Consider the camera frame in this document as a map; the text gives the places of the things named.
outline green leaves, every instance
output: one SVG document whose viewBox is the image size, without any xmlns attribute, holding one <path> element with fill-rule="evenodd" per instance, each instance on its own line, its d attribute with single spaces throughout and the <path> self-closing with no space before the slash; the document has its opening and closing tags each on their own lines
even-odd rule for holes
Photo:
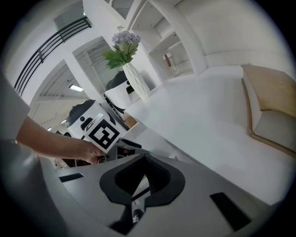
<svg viewBox="0 0 296 237">
<path fill-rule="evenodd" d="M 108 61 L 107 66 L 110 69 L 117 68 L 132 61 L 132 56 L 136 54 L 139 44 L 129 43 L 121 40 L 119 45 L 114 45 L 114 50 L 108 50 L 102 53 L 105 60 Z"/>
</svg>

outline purple flower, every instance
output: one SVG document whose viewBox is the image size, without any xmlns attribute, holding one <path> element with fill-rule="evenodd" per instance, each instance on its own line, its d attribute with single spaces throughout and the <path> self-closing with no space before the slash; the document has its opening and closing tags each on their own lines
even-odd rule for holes
<svg viewBox="0 0 296 237">
<path fill-rule="evenodd" d="M 134 43 L 138 44 L 140 42 L 141 38 L 138 35 L 135 35 L 134 33 L 130 33 L 128 31 L 123 31 L 118 34 L 114 34 L 114 36 L 112 37 L 112 42 L 115 45 L 119 45 L 122 40 L 127 43 L 134 42 Z"/>
<path fill-rule="evenodd" d="M 119 45 L 119 42 L 120 42 L 120 36 L 119 36 L 119 34 L 114 34 L 114 36 L 112 37 L 112 42 L 115 45 Z"/>
</svg>

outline hand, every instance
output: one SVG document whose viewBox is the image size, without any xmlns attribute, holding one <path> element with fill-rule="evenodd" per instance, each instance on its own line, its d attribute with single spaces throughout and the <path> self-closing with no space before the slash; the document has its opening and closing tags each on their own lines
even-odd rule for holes
<svg viewBox="0 0 296 237">
<path fill-rule="evenodd" d="M 104 156 L 104 153 L 98 147 L 88 141 L 83 140 L 81 150 L 83 154 L 81 160 L 91 164 L 98 164 L 98 161 L 102 159 L 100 156 Z"/>
</svg>

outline ceiling light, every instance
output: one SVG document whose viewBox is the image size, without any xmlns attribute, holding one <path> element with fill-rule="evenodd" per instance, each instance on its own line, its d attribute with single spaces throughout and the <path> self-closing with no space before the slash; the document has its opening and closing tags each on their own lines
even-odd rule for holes
<svg viewBox="0 0 296 237">
<path fill-rule="evenodd" d="M 78 87 L 78 86 L 75 86 L 75 85 L 72 85 L 69 87 L 71 90 L 74 90 L 74 91 L 83 91 L 83 89 L 81 87 Z"/>
</svg>

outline white robot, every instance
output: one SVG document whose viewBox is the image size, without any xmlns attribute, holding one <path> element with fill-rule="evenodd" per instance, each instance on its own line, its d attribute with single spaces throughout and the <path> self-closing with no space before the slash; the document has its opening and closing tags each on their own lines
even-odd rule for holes
<svg viewBox="0 0 296 237">
<path fill-rule="evenodd" d="M 66 127 L 70 134 L 73 134 L 76 138 L 85 139 L 85 128 L 98 114 L 103 114 L 105 119 L 114 124 L 121 133 L 126 132 L 126 129 L 116 122 L 95 100 L 87 100 L 82 104 L 74 106 L 66 118 Z"/>
<path fill-rule="evenodd" d="M 108 82 L 105 95 L 123 120 L 128 117 L 124 110 L 139 99 L 123 71 L 118 72 L 115 78 Z"/>
</svg>

